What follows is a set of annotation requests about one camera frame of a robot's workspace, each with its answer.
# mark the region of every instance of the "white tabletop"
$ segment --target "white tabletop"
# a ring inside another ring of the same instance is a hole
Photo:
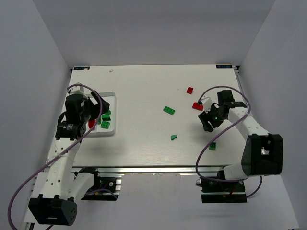
[[[116,133],[87,138],[74,166],[192,166],[202,148],[230,125],[225,121],[212,133],[204,132],[200,111],[192,104],[208,88],[228,85],[239,90],[233,69],[215,65],[93,66],[72,72],[70,84],[80,82],[97,92],[117,96]],[[193,94],[186,93],[194,88]],[[217,102],[217,92],[207,94]],[[233,93],[237,101],[242,97]],[[170,115],[165,106],[175,109]],[[232,128],[217,140],[215,151],[205,152],[202,165],[225,165],[241,160],[245,146]]]

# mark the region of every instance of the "red lego brick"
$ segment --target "red lego brick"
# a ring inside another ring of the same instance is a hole
[[[192,108],[202,111],[203,110],[203,105],[202,104],[197,104],[197,102],[194,102]]]
[[[88,121],[88,127],[91,128],[94,126],[96,120],[91,120],[91,121]]]
[[[193,92],[193,88],[188,87],[187,93],[192,94],[192,92]]]

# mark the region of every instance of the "gray wall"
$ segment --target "gray wall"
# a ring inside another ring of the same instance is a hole
[[[46,160],[70,73],[31,0],[1,1],[0,31],[0,228],[8,230],[9,200]],[[18,229],[30,189],[13,206]]]
[[[284,140],[283,181],[307,229],[307,1],[277,0],[241,67],[255,117]]]
[[[34,0],[70,67],[241,64],[275,0]]]

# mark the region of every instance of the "white robotic arm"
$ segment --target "white robotic arm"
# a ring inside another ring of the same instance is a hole
[[[199,102],[204,111],[198,116],[204,130],[212,132],[214,128],[228,119],[235,123],[241,119],[248,109],[243,102],[235,102],[231,90],[218,92],[218,104],[212,103],[210,98]],[[254,175],[280,174],[283,160],[283,139],[280,135],[272,135],[259,125],[252,115],[248,115],[236,125],[246,141],[240,162],[224,167],[218,173],[219,179],[241,180]]]
[[[72,225],[77,215],[77,204],[86,191],[94,185],[94,175],[82,172],[70,182],[71,169],[81,140],[86,131],[86,123],[100,115],[100,103],[94,104],[83,93],[82,87],[72,87],[66,97],[66,111],[59,116],[55,134],[54,157],[60,156],[48,172],[46,183],[39,196],[31,198],[29,209],[39,224]],[[97,102],[102,102],[102,113],[109,110],[109,103],[91,93]],[[79,143],[68,149],[75,141]]]

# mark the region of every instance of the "small green block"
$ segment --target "small green block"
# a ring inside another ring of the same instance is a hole
[[[106,115],[106,114],[102,114],[101,118],[102,118],[103,121],[110,121],[111,120],[110,116]]]
[[[110,122],[107,122],[107,121],[103,121],[102,123],[101,123],[101,126],[100,126],[101,128],[106,128],[106,129],[108,129],[109,127],[110,127]]]
[[[165,108],[163,109],[164,112],[167,112],[168,114],[174,115],[175,110],[171,109],[170,107],[165,106]]]
[[[216,149],[216,143],[213,142],[210,146],[209,146],[210,150],[215,150]]]
[[[171,140],[175,140],[177,138],[177,135],[171,135]]]

